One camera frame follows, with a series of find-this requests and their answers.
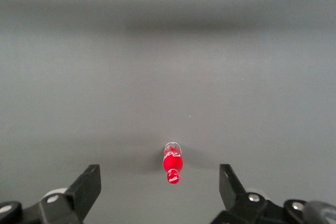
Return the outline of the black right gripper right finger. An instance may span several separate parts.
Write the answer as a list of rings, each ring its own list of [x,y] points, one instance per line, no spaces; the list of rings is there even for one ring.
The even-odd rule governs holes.
[[[219,166],[219,192],[225,210],[212,223],[305,223],[304,200],[287,200],[278,206],[262,194],[246,190],[229,164]]]

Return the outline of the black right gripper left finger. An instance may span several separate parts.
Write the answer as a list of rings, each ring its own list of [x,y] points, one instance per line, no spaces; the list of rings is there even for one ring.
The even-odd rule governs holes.
[[[100,193],[100,166],[89,165],[69,187],[49,191],[28,208],[19,201],[2,202],[1,223],[83,223]]]

